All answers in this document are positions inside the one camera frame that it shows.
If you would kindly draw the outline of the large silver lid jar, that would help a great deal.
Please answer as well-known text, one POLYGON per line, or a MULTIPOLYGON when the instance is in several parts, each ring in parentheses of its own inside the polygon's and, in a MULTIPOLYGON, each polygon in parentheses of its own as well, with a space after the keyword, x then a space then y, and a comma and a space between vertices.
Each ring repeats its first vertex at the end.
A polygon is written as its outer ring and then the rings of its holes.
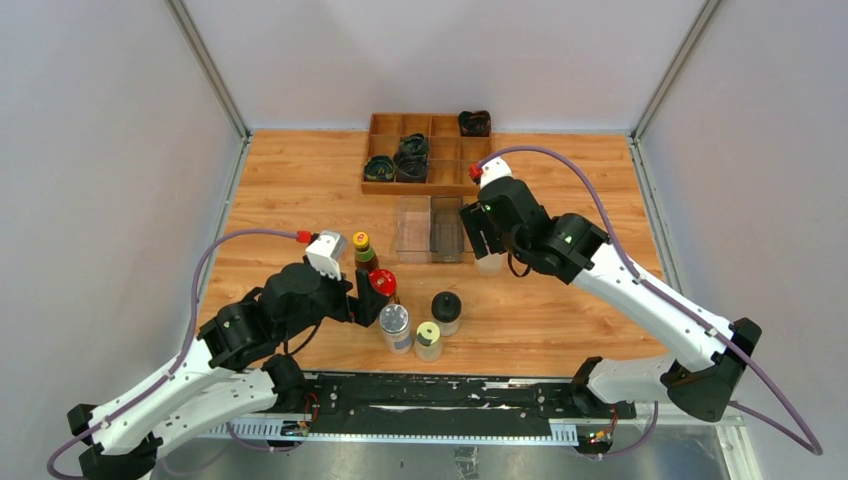
POLYGON ((491 254, 475 260, 475 266, 480 275, 497 275, 505 263, 504 254, 491 254))

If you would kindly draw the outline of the yellow cap sauce bottle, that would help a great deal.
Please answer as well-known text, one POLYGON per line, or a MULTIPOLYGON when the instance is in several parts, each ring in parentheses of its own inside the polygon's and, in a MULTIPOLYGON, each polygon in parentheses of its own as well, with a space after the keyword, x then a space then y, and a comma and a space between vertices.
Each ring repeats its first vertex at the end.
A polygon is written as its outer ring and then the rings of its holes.
POLYGON ((352 236, 352 245, 354 247, 354 263, 357 269, 372 272, 380 268, 379 258, 366 232, 356 232, 352 236))

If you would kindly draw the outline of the clear plastic organizer bin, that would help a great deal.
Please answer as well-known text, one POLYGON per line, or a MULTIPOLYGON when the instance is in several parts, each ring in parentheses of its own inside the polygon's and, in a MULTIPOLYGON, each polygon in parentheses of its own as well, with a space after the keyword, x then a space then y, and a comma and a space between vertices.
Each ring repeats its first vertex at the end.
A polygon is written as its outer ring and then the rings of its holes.
POLYGON ((400 197, 393 249, 398 261, 407 264, 472 263, 474 254, 459 215, 465 204, 465 197, 400 197))

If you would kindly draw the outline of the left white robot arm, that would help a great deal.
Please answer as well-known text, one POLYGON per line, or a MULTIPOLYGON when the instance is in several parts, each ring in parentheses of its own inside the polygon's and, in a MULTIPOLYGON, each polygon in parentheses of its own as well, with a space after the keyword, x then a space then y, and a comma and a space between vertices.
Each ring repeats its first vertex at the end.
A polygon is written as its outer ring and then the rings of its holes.
POLYGON ((276 407, 298 411, 306 380, 292 354, 278 347, 330 318, 368 327, 390 295, 359 269, 354 281, 308 262, 285 266, 242 300, 206 322, 173 365, 103 405, 68 413, 87 448, 85 479, 140 479, 180 443, 241 415, 276 407))

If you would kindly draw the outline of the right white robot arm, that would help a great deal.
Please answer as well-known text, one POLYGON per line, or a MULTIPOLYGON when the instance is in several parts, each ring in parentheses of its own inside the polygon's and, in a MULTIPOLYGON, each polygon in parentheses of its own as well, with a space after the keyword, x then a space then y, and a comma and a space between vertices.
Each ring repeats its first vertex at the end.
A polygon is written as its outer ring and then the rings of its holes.
POLYGON ((507 253, 605 301, 667 348, 653 358, 585 360, 570 392, 577 413, 592 418, 619 401, 669 401, 698 420, 723 417, 762 335, 757 323, 697 306, 620 255, 586 217, 549 216, 521 180, 489 182, 459 216, 476 258, 507 253))

